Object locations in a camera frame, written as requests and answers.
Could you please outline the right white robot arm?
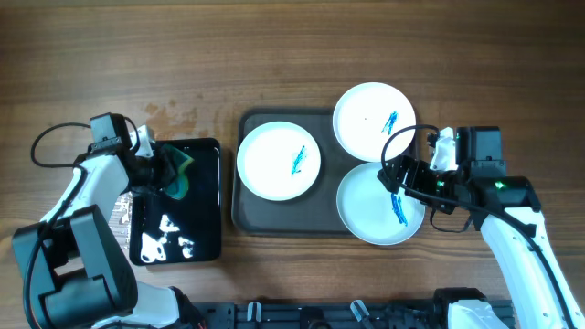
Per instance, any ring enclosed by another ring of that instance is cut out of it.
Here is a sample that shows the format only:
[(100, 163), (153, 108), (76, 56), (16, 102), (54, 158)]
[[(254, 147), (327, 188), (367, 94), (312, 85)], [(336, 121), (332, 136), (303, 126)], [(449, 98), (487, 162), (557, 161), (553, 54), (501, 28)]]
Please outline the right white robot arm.
[(445, 214), (456, 207), (468, 211), (496, 258), (522, 327), (583, 327), (584, 313), (558, 265), (541, 204), (525, 177), (508, 176), (493, 164), (439, 171), (401, 155), (382, 162), (378, 178), (388, 191), (402, 191)]

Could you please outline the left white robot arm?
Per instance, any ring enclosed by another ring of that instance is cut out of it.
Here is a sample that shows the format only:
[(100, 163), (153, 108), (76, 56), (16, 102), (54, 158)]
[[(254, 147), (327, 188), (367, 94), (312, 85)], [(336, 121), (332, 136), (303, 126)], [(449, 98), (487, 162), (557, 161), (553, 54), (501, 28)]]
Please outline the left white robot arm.
[(120, 194), (158, 184), (149, 161), (117, 148), (84, 154), (71, 167), (73, 179), (59, 203), (12, 238), (29, 326), (205, 327), (179, 289), (135, 279), (108, 226)]

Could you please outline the green yellow sponge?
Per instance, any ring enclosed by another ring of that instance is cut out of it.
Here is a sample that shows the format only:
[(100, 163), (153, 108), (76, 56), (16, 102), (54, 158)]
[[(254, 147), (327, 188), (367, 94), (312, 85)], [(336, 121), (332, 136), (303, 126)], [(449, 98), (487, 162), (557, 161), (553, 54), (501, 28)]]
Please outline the green yellow sponge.
[(194, 159), (170, 143), (164, 144), (161, 152), (165, 154), (166, 163), (170, 165), (172, 174), (170, 183), (163, 188), (163, 191), (174, 200), (181, 200), (186, 196), (189, 188), (186, 170)]

